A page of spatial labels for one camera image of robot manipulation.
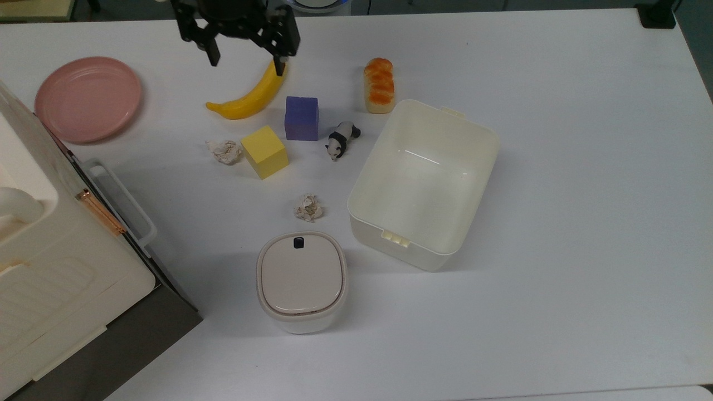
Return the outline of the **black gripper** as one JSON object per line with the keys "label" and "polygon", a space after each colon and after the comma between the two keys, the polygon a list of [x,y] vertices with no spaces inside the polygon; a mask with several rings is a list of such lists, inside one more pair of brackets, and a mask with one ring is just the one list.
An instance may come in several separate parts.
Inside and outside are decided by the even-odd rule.
{"label": "black gripper", "polygon": [[171,1],[186,42],[194,42],[207,54],[211,66],[221,59],[219,35],[252,41],[273,55],[275,73],[283,77],[288,57],[296,56],[300,33],[295,13],[288,4],[266,7],[263,1]]}

